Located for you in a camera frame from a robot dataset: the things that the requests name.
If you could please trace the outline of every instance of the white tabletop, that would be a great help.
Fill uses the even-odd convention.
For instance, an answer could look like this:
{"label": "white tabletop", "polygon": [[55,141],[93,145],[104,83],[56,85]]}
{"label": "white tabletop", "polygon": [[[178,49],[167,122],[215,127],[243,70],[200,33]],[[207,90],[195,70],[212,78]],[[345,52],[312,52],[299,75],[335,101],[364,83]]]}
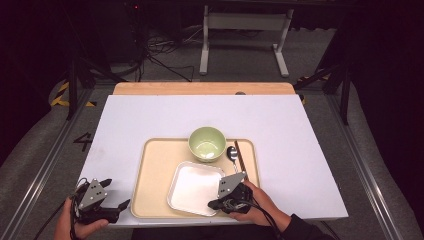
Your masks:
{"label": "white tabletop", "polygon": [[[347,211],[297,95],[108,97],[80,178],[112,179],[104,207],[132,198],[144,144],[188,138],[202,126],[255,146],[261,187],[288,214],[337,219]],[[123,211],[112,227],[231,224],[227,217],[140,219]]]}

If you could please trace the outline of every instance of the human hand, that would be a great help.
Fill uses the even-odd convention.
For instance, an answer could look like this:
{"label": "human hand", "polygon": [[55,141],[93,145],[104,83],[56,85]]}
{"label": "human hand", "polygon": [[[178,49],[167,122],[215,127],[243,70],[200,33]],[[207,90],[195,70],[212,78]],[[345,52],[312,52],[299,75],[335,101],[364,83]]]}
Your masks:
{"label": "human hand", "polygon": [[[252,189],[253,198],[256,200],[257,204],[265,211],[267,211],[272,218],[274,218],[277,226],[281,232],[283,232],[291,221],[291,217],[282,212],[278,207],[274,204],[268,194],[265,193],[264,190],[256,187],[253,183],[245,180],[243,182],[246,186]],[[236,219],[237,221],[251,221],[257,225],[261,226],[270,226],[270,223],[266,219],[264,213],[255,208],[251,207],[249,212],[246,214],[232,212],[230,213],[230,217]]]}
{"label": "human hand", "polygon": [[[72,201],[69,198],[66,198],[62,213],[60,214],[56,224],[54,232],[55,240],[71,239],[71,205]],[[86,239],[89,235],[104,228],[108,224],[109,222],[106,219],[100,219],[88,225],[75,223],[75,234],[80,239]]]}

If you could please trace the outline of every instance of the metal stand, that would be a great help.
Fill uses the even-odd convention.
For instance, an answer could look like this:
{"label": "metal stand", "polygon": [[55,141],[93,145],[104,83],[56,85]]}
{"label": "metal stand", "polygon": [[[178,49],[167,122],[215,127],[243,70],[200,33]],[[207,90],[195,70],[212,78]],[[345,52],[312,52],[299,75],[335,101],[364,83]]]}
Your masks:
{"label": "metal stand", "polygon": [[277,60],[278,68],[282,77],[288,77],[286,63],[283,58],[282,49],[289,30],[293,15],[293,9],[286,14],[236,14],[236,13],[209,13],[205,6],[203,17],[203,47],[200,58],[200,75],[208,73],[209,58],[209,29],[249,29],[280,31],[280,41],[273,44],[272,48]]}

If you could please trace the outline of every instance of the wooden table edge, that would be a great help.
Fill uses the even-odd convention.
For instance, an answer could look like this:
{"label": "wooden table edge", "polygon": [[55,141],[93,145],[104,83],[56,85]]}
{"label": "wooden table edge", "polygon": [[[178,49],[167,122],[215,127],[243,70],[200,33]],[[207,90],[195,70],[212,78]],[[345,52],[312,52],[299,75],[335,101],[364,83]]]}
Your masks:
{"label": "wooden table edge", "polygon": [[125,82],[113,95],[286,95],[296,94],[290,83],[271,82]]}

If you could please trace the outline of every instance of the black equipment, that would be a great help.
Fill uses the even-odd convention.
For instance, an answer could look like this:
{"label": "black equipment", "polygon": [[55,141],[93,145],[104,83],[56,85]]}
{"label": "black equipment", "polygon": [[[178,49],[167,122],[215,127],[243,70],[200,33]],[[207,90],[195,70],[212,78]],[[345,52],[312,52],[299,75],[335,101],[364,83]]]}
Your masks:
{"label": "black equipment", "polygon": [[247,213],[253,203],[252,189],[241,183],[246,172],[236,173],[221,178],[218,188],[218,199],[210,201],[208,207],[222,210],[225,213]]}
{"label": "black equipment", "polygon": [[104,187],[107,187],[112,179],[98,182],[93,179],[91,183],[87,181],[75,191],[72,196],[72,210],[75,220],[79,223],[90,224],[99,219],[107,219],[109,223],[116,223],[119,213],[125,210],[130,199],[119,204],[117,208],[103,208],[100,204],[107,197]]}

